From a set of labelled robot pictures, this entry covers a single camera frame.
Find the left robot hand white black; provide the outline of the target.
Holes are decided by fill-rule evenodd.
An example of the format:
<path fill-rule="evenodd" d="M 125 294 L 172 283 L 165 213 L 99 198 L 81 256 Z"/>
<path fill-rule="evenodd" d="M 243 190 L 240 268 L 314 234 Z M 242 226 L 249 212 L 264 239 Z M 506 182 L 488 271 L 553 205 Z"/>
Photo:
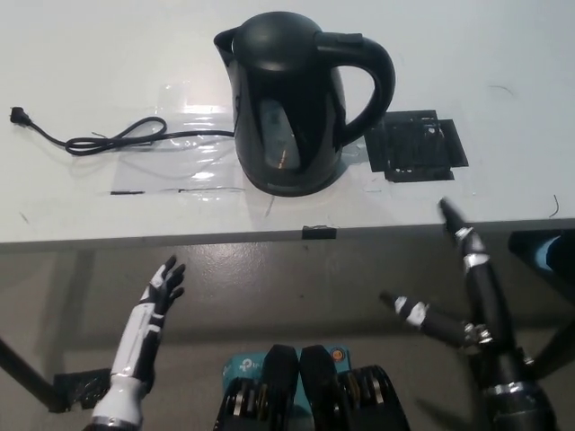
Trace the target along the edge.
<path fill-rule="evenodd" d="M 130 377 L 150 391 L 155 379 L 155 359 L 167 312 L 183 295 L 185 265 L 172 255 L 152 276 L 132 309 L 111 368 L 111 376 Z"/>

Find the right robot hand black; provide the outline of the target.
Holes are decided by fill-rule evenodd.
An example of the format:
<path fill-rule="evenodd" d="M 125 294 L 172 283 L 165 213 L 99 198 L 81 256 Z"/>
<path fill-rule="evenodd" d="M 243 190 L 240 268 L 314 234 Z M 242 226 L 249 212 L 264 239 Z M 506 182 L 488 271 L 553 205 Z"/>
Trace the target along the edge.
<path fill-rule="evenodd" d="M 465 352 L 475 352 L 475 380 L 492 394 L 519 393 L 535 384 L 518 347 L 508 302 L 481 236 L 447 198 L 438 202 L 445 229 L 462 259 L 472 319 L 458 321 L 430 304 L 382 292 L 380 301 L 422 334 Z"/>

